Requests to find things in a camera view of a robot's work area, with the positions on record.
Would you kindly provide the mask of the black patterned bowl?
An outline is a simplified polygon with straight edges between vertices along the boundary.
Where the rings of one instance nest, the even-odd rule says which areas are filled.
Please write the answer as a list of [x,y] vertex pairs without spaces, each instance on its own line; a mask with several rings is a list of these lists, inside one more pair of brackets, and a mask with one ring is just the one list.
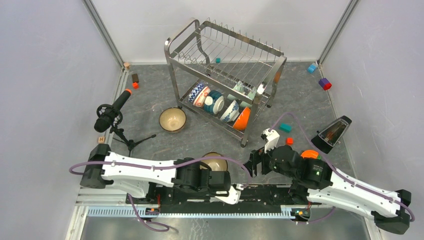
[[[218,152],[208,152],[202,157],[222,157],[223,155]],[[228,162],[225,159],[221,158],[211,158],[202,160],[203,163],[207,164],[212,171],[227,171]]]

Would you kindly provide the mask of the brown speckled bowl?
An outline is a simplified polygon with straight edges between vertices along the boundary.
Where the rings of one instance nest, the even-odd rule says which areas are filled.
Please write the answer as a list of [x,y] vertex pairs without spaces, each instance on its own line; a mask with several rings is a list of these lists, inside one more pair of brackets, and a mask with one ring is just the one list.
[[178,133],[185,127],[187,115],[181,108],[170,107],[160,114],[158,122],[164,131]]

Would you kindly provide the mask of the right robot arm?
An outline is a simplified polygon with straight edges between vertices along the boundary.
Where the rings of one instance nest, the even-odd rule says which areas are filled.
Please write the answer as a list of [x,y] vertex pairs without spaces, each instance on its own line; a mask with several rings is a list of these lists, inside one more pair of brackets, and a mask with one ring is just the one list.
[[329,205],[350,211],[386,231],[403,235],[414,221],[409,205],[412,194],[404,189],[389,191],[357,180],[325,161],[307,157],[289,145],[250,153],[244,166],[252,177],[275,172],[291,179],[283,197],[294,205]]

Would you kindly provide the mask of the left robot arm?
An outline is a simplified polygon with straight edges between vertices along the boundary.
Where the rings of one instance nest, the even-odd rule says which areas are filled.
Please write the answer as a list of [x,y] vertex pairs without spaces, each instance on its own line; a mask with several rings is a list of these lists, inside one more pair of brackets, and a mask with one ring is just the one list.
[[206,163],[189,157],[157,161],[123,156],[112,152],[104,143],[90,152],[80,180],[82,187],[104,189],[110,185],[145,204],[157,198],[153,184],[210,195],[223,201],[237,194],[227,170],[214,171]]

